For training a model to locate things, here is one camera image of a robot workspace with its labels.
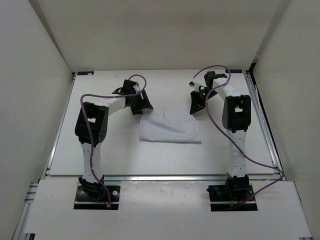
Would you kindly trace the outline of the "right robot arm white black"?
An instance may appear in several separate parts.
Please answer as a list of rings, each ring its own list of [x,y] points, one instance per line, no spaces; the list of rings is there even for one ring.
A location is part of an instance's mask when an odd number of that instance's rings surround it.
[[[246,168],[245,141],[251,124],[251,97],[240,94],[229,82],[224,73],[208,71],[204,75],[205,86],[191,80],[189,86],[191,115],[206,108],[206,100],[219,95],[223,100],[222,125],[229,140],[229,163],[227,179],[224,185],[208,187],[210,200],[243,201],[250,191],[248,171]]]

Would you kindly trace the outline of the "white skirt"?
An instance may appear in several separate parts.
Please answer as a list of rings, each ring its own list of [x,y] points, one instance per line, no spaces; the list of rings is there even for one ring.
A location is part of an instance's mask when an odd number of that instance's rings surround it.
[[[183,110],[151,110],[143,113],[139,139],[147,142],[200,144],[200,122]]]

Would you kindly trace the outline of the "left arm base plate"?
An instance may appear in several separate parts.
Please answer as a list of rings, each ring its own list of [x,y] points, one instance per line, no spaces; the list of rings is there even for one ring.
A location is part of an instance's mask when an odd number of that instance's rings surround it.
[[[105,189],[102,188],[98,195],[87,194],[83,186],[78,183],[73,208],[75,210],[118,210],[121,194],[120,185],[107,185],[110,194],[110,204]]]

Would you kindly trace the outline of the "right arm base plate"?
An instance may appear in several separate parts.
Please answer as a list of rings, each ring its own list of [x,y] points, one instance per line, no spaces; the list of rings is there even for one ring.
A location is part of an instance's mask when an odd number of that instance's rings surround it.
[[[246,190],[228,192],[225,185],[209,185],[210,210],[212,212],[255,212],[258,211],[253,187],[250,184]]]

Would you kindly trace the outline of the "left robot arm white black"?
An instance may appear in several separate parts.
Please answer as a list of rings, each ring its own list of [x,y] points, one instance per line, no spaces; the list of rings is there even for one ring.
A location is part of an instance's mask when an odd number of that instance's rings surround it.
[[[108,206],[112,202],[101,167],[101,145],[107,136],[109,116],[125,108],[130,108],[133,115],[153,110],[146,86],[146,78],[134,74],[111,95],[85,93],[80,97],[80,111],[74,131],[83,152],[84,174],[78,180],[83,191],[94,201],[104,200]]]

